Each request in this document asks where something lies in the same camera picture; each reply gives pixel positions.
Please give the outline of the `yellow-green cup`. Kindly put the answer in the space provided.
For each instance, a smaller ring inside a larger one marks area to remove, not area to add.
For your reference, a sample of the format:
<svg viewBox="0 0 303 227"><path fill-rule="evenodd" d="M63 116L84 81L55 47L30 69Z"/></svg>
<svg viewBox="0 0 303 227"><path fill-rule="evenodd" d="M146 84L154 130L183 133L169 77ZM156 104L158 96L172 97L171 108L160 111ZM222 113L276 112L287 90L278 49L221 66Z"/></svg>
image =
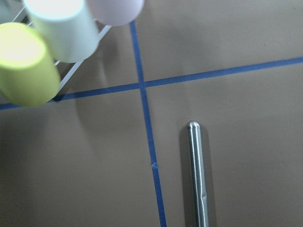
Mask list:
<svg viewBox="0 0 303 227"><path fill-rule="evenodd" d="M0 93L11 103L38 106L53 99L61 78L43 36L23 23L0 26Z"/></svg>

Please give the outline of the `pink cup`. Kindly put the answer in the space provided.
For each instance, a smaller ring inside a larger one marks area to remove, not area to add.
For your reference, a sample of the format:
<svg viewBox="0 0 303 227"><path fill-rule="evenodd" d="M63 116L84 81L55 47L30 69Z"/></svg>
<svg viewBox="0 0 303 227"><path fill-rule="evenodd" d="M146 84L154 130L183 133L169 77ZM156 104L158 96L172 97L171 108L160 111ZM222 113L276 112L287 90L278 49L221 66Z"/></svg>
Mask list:
<svg viewBox="0 0 303 227"><path fill-rule="evenodd" d="M123 26L135 20L144 7L144 0L88 0L95 19L104 25Z"/></svg>

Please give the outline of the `green cup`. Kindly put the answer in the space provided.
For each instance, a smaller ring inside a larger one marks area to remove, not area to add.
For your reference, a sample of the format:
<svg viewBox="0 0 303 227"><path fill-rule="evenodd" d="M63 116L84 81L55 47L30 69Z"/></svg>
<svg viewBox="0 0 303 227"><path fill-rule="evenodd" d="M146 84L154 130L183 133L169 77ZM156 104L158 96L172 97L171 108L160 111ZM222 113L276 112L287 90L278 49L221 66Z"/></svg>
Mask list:
<svg viewBox="0 0 303 227"><path fill-rule="evenodd" d="M0 23L7 23L13 20L10 5L6 0L0 0Z"/></svg>

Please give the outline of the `white cup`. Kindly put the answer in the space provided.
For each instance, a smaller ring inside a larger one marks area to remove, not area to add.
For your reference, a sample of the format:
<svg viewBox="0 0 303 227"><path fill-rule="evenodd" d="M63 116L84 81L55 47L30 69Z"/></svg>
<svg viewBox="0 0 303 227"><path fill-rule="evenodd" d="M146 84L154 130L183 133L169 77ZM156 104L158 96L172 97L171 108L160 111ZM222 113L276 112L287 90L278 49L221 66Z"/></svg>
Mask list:
<svg viewBox="0 0 303 227"><path fill-rule="evenodd" d="M23 4L56 60L76 63L98 48L98 27L86 1L24 0Z"/></svg>

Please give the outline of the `steel muddler black tip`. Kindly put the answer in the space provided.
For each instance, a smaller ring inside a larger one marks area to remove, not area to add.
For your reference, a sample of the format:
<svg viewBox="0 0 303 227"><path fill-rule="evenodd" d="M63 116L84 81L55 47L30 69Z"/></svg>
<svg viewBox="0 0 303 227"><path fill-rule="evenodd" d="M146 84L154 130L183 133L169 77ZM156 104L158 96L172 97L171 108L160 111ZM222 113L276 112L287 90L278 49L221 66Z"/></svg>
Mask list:
<svg viewBox="0 0 303 227"><path fill-rule="evenodd" d="M187 131L196 224L198 227L208 227L207 189L205 183L203 144L200 124L196 121L190 121L187 124Z"/></svg>

